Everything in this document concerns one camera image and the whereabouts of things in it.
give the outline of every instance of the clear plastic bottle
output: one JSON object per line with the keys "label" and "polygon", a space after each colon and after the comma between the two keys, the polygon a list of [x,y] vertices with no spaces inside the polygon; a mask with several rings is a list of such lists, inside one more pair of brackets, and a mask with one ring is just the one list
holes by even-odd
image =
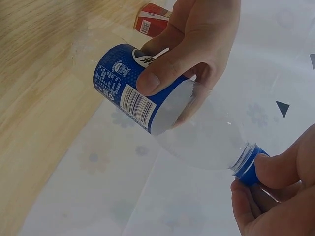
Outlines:
{"label": "clear plastic bottle", "polygon": [[[99,29],[73,44],[72,57],[78,78],[93,84],[172,155],[197,168],[230,169],[247,185],[258,182],[253,161],[257,154],[266,153],[247,141],[218,93],[209,94],[202,85],[181,76],[160,93],[142,96],[135,82],[154,58]],[[174,127],[201,94],[209,96],[187,122]]]}

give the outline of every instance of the wooden surface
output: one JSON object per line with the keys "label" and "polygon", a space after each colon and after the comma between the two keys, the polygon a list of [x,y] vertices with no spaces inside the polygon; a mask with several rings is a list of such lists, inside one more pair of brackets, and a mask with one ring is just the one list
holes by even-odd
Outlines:
{"label": "wooden surface", "polygon": [[0,1],[1,236],[17,234],[67,147],[103,100],[71,74],[76,35],[101,27],[140,47],[147,38],[132,26],[145,3]]}

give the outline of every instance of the red carton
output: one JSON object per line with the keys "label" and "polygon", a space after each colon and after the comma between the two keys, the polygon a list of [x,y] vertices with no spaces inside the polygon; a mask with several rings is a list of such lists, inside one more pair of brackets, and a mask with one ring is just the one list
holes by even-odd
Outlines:
{"label": "red carton", "polygon": [[149,37],[156,37],[166,28],[170,15],[170,11],[149,3],[139,11],[134,28]]}

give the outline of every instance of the logo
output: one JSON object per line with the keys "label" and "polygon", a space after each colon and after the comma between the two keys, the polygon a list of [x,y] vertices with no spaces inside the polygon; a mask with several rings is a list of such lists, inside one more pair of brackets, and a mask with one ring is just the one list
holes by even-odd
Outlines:
{"label": "logo", "polygon": [[155,59],[152,56],[146,56],[142,51],[133,49],[133,59],[142,67],[147,68]]}
{"label": "logo", "polygon": [[110,100],[114,101],[114,96],[111,93],[108,95],[108,97]]}

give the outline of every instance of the blue bottle cap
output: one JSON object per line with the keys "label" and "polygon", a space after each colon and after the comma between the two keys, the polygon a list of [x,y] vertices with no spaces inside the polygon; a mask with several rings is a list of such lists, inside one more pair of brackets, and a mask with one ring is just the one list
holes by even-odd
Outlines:
{"label": "blue bottle cap", "polygon": [[259,146],[255,145],[247,161],[244,163],[241,169],[235,174],[235,176],[247,186],[251,186],[255,183],[259,183],[259,180],[256,175],[255,164],[254,164],[255,158],[258,154],[268,155]]}

